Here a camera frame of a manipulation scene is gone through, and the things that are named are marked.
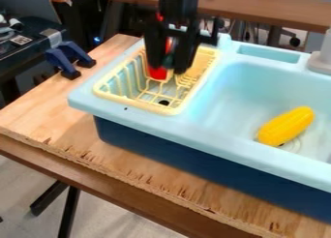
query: blue clamp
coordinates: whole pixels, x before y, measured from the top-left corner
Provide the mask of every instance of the blue clamp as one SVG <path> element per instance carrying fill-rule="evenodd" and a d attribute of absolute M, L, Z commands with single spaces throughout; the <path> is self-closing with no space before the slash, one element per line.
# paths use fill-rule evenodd
<path fill-rule="evenodd" d="M 62 70 L 61 75 L 68 79 L 76 79 L 81 73 L 75 69 L 61 49 L 51 48 L 45 52 L 48 63 Z"/>
<path fill-rule="evenodd" d="M 97 61 L 93 60 L 82 48 L 72 41 L 63 42 L 58 46 L 70 60 L 78 60 L 77 65 L 83 68 L 92 68 Z"/>

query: light blue sink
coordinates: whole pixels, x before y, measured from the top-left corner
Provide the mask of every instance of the light blue sink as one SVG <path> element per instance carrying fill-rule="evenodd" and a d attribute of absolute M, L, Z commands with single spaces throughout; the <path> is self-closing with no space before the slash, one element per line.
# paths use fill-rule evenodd
<path fill-rule="evenodd" d="M 69 96 L 70 106 L 331 193 L 331 77 L 307 70 L 310 54 L 237 43 L 222 35 L 221 60 L 205 85 L 181 114 L 162 116 L 92 93 L 94 83 L 142 43 L 75 89 Z M 303 134 L 281 148 L 256 142 L 262 124 L 300 105 L 316 114 Z"/>

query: red object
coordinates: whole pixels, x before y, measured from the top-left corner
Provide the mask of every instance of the red object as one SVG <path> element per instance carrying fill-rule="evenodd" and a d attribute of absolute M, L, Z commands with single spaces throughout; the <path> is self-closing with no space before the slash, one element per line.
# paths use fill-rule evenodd
<path fill-rule="evenodd" d="M 164 17 L 160 15 L 160 13 L 156 13 L 156 17 L 158 21 L 163 21 Z M 165 52 L 169 52 L 171 48 L 170 39 L 166 39 Z M 166 69 L 164 67 L 159 67 L 158 69 L 154 69 L 151 66 L 148 66 L 149 75 L 154 79 L 166 79 Z"/>

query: blue sink base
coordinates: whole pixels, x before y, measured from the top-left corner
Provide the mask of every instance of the blue sink base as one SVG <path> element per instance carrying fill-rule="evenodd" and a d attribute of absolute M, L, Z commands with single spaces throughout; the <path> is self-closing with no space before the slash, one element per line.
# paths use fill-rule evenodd
<path fill-rule="evenodd" d="M 97 116 L 102 141 L 331 223 L 331 194 L 218 158 Z"/>

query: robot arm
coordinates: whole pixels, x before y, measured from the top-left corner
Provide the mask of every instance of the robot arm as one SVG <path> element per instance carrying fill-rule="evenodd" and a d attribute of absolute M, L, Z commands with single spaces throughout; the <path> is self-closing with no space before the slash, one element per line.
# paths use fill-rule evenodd
<path fill-rule="evenodd" d="M 159 0 L 159 13 L 148 23 L 144 33 L 147 61 L 153 69 L 164 67 L 182 74 L 191 67 L 201 43 L 216 45 L 220 21 L 214 18 L 211 36 L 200 35 L 197 18 L 198 0 Z M 186 26 L 186 31 L 169 29 Z M 167 47 L 172 38 L 171 48 Z"/>

